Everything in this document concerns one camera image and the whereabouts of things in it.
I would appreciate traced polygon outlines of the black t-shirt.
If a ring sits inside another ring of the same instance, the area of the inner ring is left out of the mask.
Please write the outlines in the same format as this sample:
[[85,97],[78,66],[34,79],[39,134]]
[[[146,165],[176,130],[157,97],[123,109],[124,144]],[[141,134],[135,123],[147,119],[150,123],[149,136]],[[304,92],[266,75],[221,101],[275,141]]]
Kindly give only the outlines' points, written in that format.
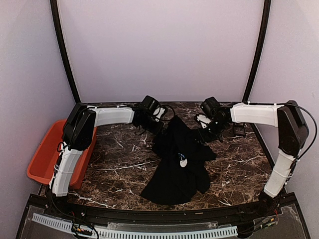
[[[160,205],[177,205],[209,189],[205,162],[215,160],[216,154],[197,141],[195,132],[181,118],[173,117],[167,129],[154,137],[152,151],[160,162],[141,197]],[[179,162],[185,159],[187,165],[182,168]]]

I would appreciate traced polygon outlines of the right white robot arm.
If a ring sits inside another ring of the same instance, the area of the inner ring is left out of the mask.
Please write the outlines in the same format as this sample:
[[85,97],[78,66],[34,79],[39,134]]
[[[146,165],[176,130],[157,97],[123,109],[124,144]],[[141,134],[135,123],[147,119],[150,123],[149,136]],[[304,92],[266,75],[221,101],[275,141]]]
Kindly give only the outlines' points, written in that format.
[[306,153],[303,149],[309,136],[309,128],[303,116],[306,109],[296,101],[272,104],[241,102],[223,106],[214,97],[206,99],[200,108],[202,113],[196,114],[194,119],[201,125],[198,134],[204,143],[219,140],[232,123],[264,124],[278,129],[279,154],[263,189],[266,197],[254,206],[257,215],[267,215],[274,207],[271,198],[279,195],[292,177],[296,164]]

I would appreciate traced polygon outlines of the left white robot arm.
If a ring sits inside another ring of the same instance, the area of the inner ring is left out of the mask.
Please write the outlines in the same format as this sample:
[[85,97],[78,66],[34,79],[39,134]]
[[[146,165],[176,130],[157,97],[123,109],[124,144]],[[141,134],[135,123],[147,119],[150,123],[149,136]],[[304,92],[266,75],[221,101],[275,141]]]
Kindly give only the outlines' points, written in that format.
[[94,128],[109,124],[133,124],[152,134],[161,132],[167,107],[146,96],[132,106],[87,106],[77,103],[62,129],[62,141],[57,146],[58,159],[49,183],[51,193],[57,197],[68,194],[75,166],[93,140]]

